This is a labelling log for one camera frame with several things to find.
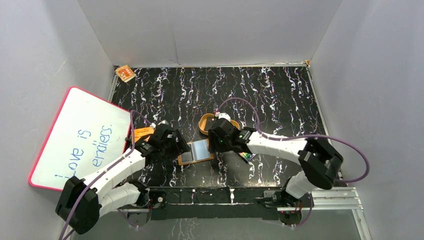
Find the yellow oval tray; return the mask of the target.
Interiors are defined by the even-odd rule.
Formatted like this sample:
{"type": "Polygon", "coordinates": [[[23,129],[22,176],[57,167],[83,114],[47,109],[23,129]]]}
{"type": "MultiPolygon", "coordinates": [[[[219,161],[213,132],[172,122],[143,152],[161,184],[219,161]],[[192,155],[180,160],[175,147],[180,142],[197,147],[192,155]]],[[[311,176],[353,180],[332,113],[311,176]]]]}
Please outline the yellow oval tray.
{"type": "Polygon", "coordinates": [[[218,118],[215,117],[214,113],[204,114],[198,123],[200,133],[208,136],[208,130],[212,127],[213,123],[215,123],[217,119],[218,118]]]}

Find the orange leather card holder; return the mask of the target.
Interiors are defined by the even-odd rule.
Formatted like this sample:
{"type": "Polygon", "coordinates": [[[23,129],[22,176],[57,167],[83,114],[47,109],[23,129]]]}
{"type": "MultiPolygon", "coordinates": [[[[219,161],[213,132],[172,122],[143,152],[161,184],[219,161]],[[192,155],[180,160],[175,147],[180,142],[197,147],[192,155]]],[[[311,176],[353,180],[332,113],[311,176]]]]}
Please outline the orange leather card holder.
{"type": "Polygon", "coordinates": [[[180,166],[195,164],[203,161],[209,161],[214,158],[214,155],[209,150],[209,140],[202,139],[197,141],[192,141],[188,143],[190,150],[188,152],[192,153],[193,161],[188,164],[181,164],[179,161],[179,156],[177,158],[178,164],[180,166]]]}

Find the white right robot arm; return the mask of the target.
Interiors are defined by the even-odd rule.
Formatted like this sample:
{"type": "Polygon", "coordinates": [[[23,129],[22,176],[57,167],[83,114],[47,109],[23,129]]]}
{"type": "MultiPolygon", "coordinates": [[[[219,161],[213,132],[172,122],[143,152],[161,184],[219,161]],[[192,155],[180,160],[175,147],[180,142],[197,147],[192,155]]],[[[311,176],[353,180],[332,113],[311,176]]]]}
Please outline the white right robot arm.
{"type": "Polygon", "coordinates": [[[325,138],[264,136],[251,127],[238,129],[223,112],[214,114],[207,136],[213,152],[270,155],[299,164],[301,171],[290,177],[281,192],[273,196],[274,202],[282,200],[288,207],[295,207],[306,193],[316,188],[332,189],[343,163],[341,154],[325,138]]]}

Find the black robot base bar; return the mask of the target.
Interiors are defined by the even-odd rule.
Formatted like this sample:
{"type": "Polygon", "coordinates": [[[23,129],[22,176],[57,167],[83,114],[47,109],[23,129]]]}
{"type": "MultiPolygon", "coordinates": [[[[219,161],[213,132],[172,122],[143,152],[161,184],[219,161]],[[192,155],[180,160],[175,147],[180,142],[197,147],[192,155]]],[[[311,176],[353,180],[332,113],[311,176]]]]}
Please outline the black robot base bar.
{"type": "Polygon", "coordinates": [[[294,199],[280,187],[151,187],[144,204],[120,211],[127,217],[146,214],[149,220],[254,218],[296,226],[309,218],[313,207],[310,193],[294,199]]]}

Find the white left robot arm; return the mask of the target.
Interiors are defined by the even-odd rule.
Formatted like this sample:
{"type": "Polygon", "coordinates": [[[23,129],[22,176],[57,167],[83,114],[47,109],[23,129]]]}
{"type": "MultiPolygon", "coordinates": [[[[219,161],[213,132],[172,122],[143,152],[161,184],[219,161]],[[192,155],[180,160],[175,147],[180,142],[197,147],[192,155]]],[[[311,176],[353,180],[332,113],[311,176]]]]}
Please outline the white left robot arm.
{"type": "Polygon", "coordinates": [[[150,188],[136,180],[123,181],[153,160],[174,160],[190,150],[181,132],[163,121],[152,134],[135,140],[121,156],[100,170],[82,178],[69,178],[55,213],[65,221],[65,228],[82,235],[102,216],[121,207],[149,208],[150,188]]]}

